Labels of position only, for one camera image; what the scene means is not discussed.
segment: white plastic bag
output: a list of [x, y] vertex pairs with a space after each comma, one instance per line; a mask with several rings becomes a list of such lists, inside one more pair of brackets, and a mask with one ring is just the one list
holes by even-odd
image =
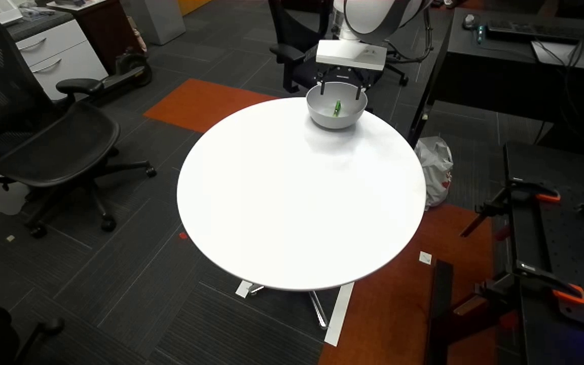
[[418, 141], [416, 154], [429, 184], [427, 210], [438, 207], [447, 202], [452, 186], [452, 150], [441, 136], [429, 136]]

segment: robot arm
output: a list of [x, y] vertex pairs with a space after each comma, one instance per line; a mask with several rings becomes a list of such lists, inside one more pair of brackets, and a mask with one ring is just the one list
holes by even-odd
[[420, 13], [425, 0], [332, 0], [339, 40], [321, 40], [317, 62], [382, 72], [383, 40]]

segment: chair wheel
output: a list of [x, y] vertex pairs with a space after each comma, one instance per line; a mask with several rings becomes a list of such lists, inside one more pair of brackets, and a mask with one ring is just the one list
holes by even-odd
[[154, 176], [156, 176], [156, 168], [154, 168], [154, 166], [148, 166], [148, 168], [147, 168], [147, 176], [148, 176], [148, 178], [154, 178]]
[[32, 238], [45, 238], [46, 236], [46, 227], [45, 226], [34, 226], [28, 227]]
[[66, 320], [64, 319], [55, 319], [50, 322], [40, 322], [38, 324], [40, 331], [49, 337], [60, 336], [66, 329]]
[[133, 86], [145, 88], [152, 83], [152, 67], [148, 65], [147, 58], [138, 54], [123, 54], [115, 60], [115, 74], [123, 76], [130, 74], [133, 70], [142, 67], [145, 72], [133, 79]]
[[113, 232], [115, 229], [115, 219], [113, 218], [104, 218], [102, 229], [104, 232]]

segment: white round table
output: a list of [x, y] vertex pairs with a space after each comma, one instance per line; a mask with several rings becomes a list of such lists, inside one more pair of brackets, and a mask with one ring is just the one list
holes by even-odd
[[410, 144], [365, 111], [344, 132], [307, 99], [239, 110], [188, 152], [177, 186], [188, 238], [219, 268], [281, 290], [356, 282], [416, 234], [427, 180]]

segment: cable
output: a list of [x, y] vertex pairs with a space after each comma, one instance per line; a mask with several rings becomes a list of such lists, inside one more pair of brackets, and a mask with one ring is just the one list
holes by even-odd
[[347, 22], [347, 26], [353, 30], [353, 26], [352, 26], [352, 20], [349, 20], [349, 0], [344, 0], [344, 5], [343, 5], [344, 9], [343, 9], [343, 13], [344, 13], [344, 22]]
[[584, 52], [584, 36], [580, 39], [580, 44], [572, 52], [571, 62], [567, 65], [564, 88], [561, 88], [564, 96], [561, 96], [561, 103], [559, 103], [559, 116], [561, 116], [561, 123], [569, 127], [569, 130], [572, 134], [577, 134], [584, 142], [584, 134], [572, 123], [572, 121], [578, 121], [580, 111], [578, 111], [578, 106], [574, 101], [572, 88], [571, 88], [571, 76], [572, 76], [572, 70], [577, 70], [577, 65], [580, 64], [582, 52]]
[[538, 144], [538, 141], [542, 139], [542, 134], [543, 134], [543, 127], [545, 127], [545, 123], [542, 121], [534, 144]]
[[561, 67], [569, 67], [569, 64], [564, 64], [550, 47], [545, 47], [542, 40], [538, 40], [540, 47], [550, 54]]
[[398, 29], [403, 29], [406, 25], [410, 25], [410, 22], [414, 22], [414, 18], [420, 14], [420, 13], [425, 13], [427, 9], [430, 9], [430, 5], [433, 5], [433, 0], [425, 0], [422, 5], [420, 5], [420, 9], [412, 14], [412, 18], [408, 18], [403, 25], [399, 25]]
[[398, 65], [398, 64], [422, 64], [433, 56], [433, 22], [430, 17], [427, 14], [427, 54], [420, 58], [406, 58], [401, 56], [394, 44], [386, 40], [390, 46], [390, 50], [398, 56], [396, 60], [388, 60], [390, 64]]

